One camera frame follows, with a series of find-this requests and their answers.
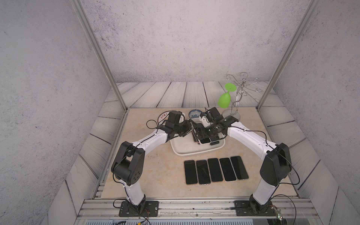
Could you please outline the phone with pink case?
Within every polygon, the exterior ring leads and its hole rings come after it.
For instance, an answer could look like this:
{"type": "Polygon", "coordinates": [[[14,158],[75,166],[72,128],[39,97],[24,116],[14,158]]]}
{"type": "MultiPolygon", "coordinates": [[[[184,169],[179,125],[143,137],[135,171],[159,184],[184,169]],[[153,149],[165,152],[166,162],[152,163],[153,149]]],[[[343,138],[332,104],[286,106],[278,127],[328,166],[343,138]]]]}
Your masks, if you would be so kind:
{"type": "Polygon", "coordinates": [[[208,166],[210,171],[210,177],[212,182],[222,182],[223,175],[218,158],[209,158],[208,166]]]}

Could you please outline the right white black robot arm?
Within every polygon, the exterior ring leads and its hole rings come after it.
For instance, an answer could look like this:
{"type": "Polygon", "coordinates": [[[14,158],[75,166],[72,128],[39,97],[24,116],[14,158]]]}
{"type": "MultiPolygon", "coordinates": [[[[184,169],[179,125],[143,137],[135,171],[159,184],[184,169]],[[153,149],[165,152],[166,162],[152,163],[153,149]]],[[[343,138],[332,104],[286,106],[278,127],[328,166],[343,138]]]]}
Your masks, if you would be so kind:
{"type": "Polygon", "coordinates": [[[248,129],[232,116],[228,116],[217,123],[211,123],[208,126],[193,122],[193,127],[200,139],[210,138],[221,133],[239,141],[262,160],[261,180],[251,196],[251,200],[259,206],[269,202],[282,180],[293,169],[289,147],[286,144],[267,141],[266,134],[263,134],[263,136],[258,135],[259,130],[248,129]]]}

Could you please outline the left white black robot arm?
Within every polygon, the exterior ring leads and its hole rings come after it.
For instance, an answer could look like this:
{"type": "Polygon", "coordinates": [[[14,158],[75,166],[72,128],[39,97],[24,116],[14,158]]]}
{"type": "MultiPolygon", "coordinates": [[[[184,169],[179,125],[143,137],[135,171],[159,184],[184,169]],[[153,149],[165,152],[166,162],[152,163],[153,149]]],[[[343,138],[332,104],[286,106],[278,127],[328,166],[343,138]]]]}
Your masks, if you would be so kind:
{"type": "Polygon", "coordinates": [[[133,209],[142,212],[145,207],[146,196],[143,193],[139,179],[143,173],[145,156],[158,146],[177,138],[185,137],[196,124],[192,120],[180,123],[169,121],[157,125],[154,131],[134,143],[123,142],[111,166],[113,180],[124,186],[126,201],[133,209]]]}

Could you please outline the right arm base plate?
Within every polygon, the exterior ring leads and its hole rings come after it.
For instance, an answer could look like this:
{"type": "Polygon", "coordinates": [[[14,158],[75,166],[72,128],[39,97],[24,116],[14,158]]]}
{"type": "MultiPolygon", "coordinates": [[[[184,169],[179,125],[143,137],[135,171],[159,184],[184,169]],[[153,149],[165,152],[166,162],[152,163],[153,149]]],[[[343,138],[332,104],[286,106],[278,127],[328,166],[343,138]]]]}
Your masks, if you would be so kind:
{"type": "Polygon", "coordinates": [[[271,217],[277,215],[271,207],[271,202],[260,205],[256,201],[234,201],[234,208],[236,216],[271,217]]]}

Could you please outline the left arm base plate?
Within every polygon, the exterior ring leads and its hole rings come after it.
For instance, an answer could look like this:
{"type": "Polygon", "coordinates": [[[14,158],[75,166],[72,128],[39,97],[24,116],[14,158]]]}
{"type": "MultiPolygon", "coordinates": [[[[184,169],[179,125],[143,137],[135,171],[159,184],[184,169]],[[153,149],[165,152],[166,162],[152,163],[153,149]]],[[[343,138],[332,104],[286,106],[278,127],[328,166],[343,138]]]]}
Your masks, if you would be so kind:
{"type": "Polygon", "coordinates": [[[159,201],[142,201],[133,205],[128,200],[122,202],[119,217],[157,217],[159,201]]]}

